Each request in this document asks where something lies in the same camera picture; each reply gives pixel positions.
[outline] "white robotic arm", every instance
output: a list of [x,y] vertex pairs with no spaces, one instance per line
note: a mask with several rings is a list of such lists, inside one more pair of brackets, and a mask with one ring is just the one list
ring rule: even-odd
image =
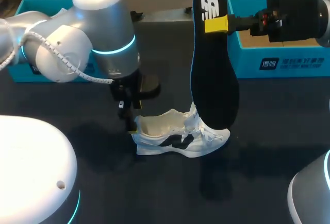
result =
[[[55,82],[79,75],[107,84],[135,72],[139,54],[124,0],[73,0],[73,4],[55,18],[30,11],[1,20],[0,57],[5,60],[0,70],[10,63],[28,62]],[[90,53],[110,79],[83,73]]]

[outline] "white sneaker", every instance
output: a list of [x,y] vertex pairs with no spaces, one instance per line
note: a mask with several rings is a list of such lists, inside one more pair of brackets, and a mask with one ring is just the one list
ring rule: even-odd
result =
[[228,140],[230,131],[213,130],[199,117],[194,103],[187,113],[174,109],[154,117],[137,116],[138,132],[132,134],[137,154],[178,152],[194,158],[211,153]]

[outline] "table surface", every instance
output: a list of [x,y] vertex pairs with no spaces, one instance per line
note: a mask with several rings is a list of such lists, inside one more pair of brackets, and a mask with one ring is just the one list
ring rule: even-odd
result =
[[[160,96],[143,102],[143,115],[189,110],[191,55],[142,62],[162,83]],[[0,85],[1,115],[44,120],[71,141],[79,223],[292,224],[289,183],[330,148],[330,78],[240,80],[230,139],[194,159],[137,156],[106,85],[15,84],[7,71]]]

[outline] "white logo on insole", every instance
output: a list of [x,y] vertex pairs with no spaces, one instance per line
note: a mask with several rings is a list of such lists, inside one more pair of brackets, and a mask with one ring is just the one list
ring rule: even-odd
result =
[[219,2],[218,0],[201,0],[202,9],[205,13],[202,13],[202,20],[213,19],[219,16]]

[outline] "robotic arm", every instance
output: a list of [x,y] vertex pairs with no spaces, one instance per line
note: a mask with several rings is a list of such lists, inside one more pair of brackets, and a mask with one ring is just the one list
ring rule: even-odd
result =
[[[133,132],[136,126],[130,106],[140,109],[140,101],[156,97],[160,89],[157,77],[139,71],[136,37],[125,1],[73,0],[73,4],[55,18],[29,11],[2,19],[0,70],[8,64],[29,63],[54,82],[80,76],[110,84],[120,103],[119,116]],[[108,79],[83,73],[90,53]]]
[[330,47],[330,0],[267,0],[267,7],[250,17],[228,16],[228,33],[250,30],[270,42],[316,38]]

